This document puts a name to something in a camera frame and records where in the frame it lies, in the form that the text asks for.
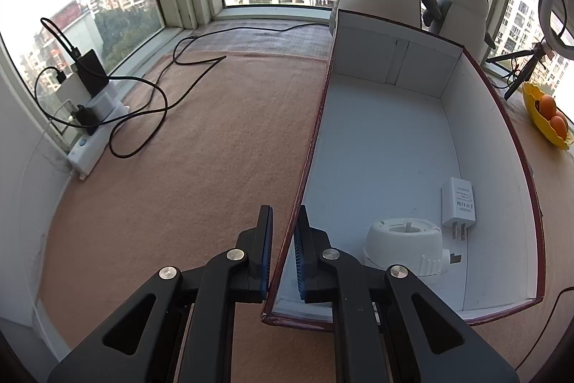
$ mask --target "power strip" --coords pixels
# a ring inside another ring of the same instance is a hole
[[[125,116],[128,112],[128,106],[124,106],[118,101],[116,107],[106,119],[111,120],[116,117]],[[84,180],[90,175],[92,169],[102,157],[105,146],[110,140],[111,131],[116,124],[117,122],[110,122],[109,124],[99,126],[91,136],[82,135],[68,154],[68,161],[74,169],[78,171],[80,180]]]

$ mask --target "power adapter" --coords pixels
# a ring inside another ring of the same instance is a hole
[[[82,105],[77,107],[77,111],[72,113],[72,116],[83,126],[91,126],[84,129],[88,135],[93,135],[98,129],[100,120],[91,108],[86,108]]]
[[[474,195],[469,181],[451,177],[441,188],[443,195],[443,227],[452,227],[452,238],[466,239],[467,229],[476,222]]]
[[[72,64],[71,68],[78,74],[92,98],[110,82],[98,55],[93,49],[76,58],[76,62]]]

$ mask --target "white wall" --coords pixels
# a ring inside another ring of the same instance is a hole
[[[64,154],[44,140],[22,181],[18,233],[18,187],[41,129],[16,98],[1,68],[0,135],[0,317],[31,326],[32,303],[25,277],[35,297],[50,222],[70,176]]]

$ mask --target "pink carpet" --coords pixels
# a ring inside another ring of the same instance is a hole
[[[190,52],[181,60],[219,54]],[[71,347],[163,266],[186,270],[233,247],[237,234],[256,224],[261,204],[274,208],[274,265],[309,149],[326,62],[226,54],[142,152],[126,160],[106,151],[92,174],[66,191],[48,237],[40,297]],[[147,78],[153,80],[166,60]],[[172,66],[160,85],[173,101],[205,68]],[[139,85],[125,102],[135,109],[149,92]],[[156,96],[154,107],[160,103]],[[135,149],[158,119],[128,122],[116,151]],[[278,365],[285,379],[274,381],[292,381],[293,371],[316,369],[317,360],[325,366],[321,381],[334,379],[332,336],[269,327],[260,323],[260,310],[261,305],[237,307],[234,381],[262,381],[263,372]],[[260,354],[258,363],[237,370],[254,353]]]

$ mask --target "plug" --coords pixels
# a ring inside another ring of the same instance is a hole
[[[62,72],[61,70],[58,70],[56,72],[56,80],[58,80],[58,83],[61,85],[62,83],[64,83],[66,81],[66,74],[64,72]]]
[[[452,227],[452,238],[457,237],[460,225],[460,240],[466,239],[467,229],[476,223],[472,184],[451,177],[441,188],[443,196],[443,227]]]

